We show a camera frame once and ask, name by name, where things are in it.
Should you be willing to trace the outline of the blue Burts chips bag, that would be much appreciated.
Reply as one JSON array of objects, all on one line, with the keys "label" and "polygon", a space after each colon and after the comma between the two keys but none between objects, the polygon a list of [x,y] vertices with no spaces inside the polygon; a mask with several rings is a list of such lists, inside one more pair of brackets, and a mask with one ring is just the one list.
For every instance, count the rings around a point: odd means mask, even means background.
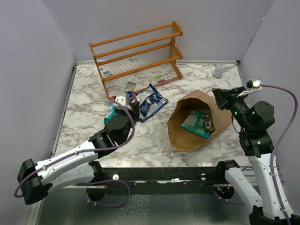
[{"label": "blue Burts chips bag", "polygon": [[131,108],[131,103],[138,101],[136,93],[134,91],[127,91],[126,92],[129,95],[129,113],[132,115],[132,108]]}]

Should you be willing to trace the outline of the blue white snack bag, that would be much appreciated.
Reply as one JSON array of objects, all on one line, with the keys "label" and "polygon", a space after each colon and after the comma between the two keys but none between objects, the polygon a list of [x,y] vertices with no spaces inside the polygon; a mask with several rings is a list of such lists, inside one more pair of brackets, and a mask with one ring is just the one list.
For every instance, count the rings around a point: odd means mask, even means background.
[{"label": "blue white snack bag", "polygon": [[140,103],[141,123],[144,123],[169,103],[169,100],[163,97],[152,84],[149,84],[147,89],[137,93],[136,98]]}]

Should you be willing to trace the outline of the teal snack packet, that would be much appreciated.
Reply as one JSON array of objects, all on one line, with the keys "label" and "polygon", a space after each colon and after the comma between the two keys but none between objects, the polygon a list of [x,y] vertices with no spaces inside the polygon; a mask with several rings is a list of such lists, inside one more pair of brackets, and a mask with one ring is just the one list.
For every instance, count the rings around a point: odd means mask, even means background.
[{"label": "teal snack packet", "polygon": [[116,114],[115,107],[113,103],[110,103],[108,113],[104,117],[104,124],[106,124],[115,114]]}]

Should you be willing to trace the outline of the brown paper bag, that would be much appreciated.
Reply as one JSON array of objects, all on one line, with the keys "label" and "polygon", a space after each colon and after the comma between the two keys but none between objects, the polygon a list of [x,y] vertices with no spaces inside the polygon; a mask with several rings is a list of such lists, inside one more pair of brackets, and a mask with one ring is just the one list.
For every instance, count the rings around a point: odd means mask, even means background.
[{"label": "brown paper bag", "polygon": [[215,99],[194,90],[177,102],[167,123],[170,144],[180,151],[198,150],[232,123],[230,111],[218,109]]}]

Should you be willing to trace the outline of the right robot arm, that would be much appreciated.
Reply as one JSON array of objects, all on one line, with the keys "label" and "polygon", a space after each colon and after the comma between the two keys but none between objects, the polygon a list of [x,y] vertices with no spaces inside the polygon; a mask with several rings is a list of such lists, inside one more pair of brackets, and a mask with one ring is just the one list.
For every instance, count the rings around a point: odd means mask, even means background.
[{"label": "right robot arm", "polygon": [[213,91],[220,110],[229,110],[240,126],[239,142],[255,173],[259,191],[244,177],[233,160],[218,163],[215,172],[220,183],[229,182],[249,212],[252,225],[298,225],[285,196],[278,174],[275,148],[267,129],[274,124],[274,107],[259,101],[248,107],[244,99],[252,92],[244,87]]}]

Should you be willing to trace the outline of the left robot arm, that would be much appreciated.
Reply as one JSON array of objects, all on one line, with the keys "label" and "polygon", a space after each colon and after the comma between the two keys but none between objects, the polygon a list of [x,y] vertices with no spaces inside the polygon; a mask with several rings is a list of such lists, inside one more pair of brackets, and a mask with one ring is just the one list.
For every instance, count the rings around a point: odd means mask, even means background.
[{"label": "left robot arm", "polygon": [[16,198],[23,198],[26,205],[44,199],[51,191],[73,184],[100,184],[105,173],[98,159],[107,156],[128,144],[135,133],[135,122],[139,120],[140,103],[123,106],[116,100],[116,112],[104,124],[104,128],[88,140],[56,157],[34,162],[22,162],[17,175]]}]

